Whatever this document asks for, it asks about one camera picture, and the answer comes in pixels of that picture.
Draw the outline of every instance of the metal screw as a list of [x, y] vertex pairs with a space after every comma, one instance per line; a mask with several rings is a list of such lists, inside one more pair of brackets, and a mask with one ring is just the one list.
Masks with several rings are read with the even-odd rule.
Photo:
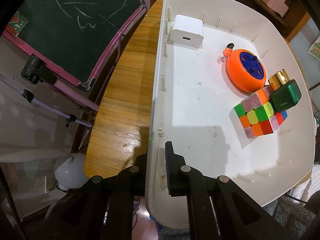
[[226, 182], [229, 181], [229, 178], [227, 176], [225, 176], [225, 175], [222, 175], [222, 176], [219, 177], [219, 180], [221, 182], [223, 182], [223, 183], [226, 183]]
[[131, 166], [131, 167], [129, 168], [129, 171], [132, 172], [132, 173], [137, 172], [138, 170], [139, 170], [139, 167], [138, 167], [138, 166]]
[[191, 168], [188, 165], [184, 165], [180, 168], [183, 172], [189, 172], [191, 171]]
[[97, 183], [99, 183], [100, 181], [102, 181], [102, 177], [101, 177], [101, 176], [98, 176], [98, 175], [93, 176], [93, 177], [91, 178], [91, 181], [92, 181], [94, 184], [97, 184]]

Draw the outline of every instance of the orange round container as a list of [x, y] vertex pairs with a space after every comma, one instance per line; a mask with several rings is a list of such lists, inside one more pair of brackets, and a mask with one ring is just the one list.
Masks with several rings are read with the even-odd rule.
[[263, 88], [266, 83], [266, 72], [260, 60], [245, 49], [232, 51], [231, 43], [223, 51], [228, 56], [227, 72], [236, 87], [245, 92], [255, 92]]

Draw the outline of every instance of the rubik's cube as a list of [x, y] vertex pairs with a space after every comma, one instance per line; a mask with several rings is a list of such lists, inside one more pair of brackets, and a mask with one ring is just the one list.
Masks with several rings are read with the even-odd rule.
[[287, 118], [287, 112], [276, 113], [270, 99], [272, 88], [267, 85], [234, 107], [249, 139], [275, 132]]

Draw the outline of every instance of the tiled floor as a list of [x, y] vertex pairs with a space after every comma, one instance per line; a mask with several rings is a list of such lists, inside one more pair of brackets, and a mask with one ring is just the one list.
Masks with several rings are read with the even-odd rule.
[[[144, 198], [140, 199], [137, 215], [138, 221], [132, 230], [132, 240], [158, 240], [156, 224], [149, 217]], [[135, 221], [136, 216], [133, 216], [132, 225], [134, 225]]]

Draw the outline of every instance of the small book on chalkboard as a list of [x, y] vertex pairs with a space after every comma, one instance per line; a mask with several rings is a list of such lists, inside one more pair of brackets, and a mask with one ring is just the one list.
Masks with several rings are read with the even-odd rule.
[[13, 37], [17, 37], [22, 29], [28, 23], [28, 19], [25, 18], [20, 12], [16, 12], [7, 27], [5, 28]]

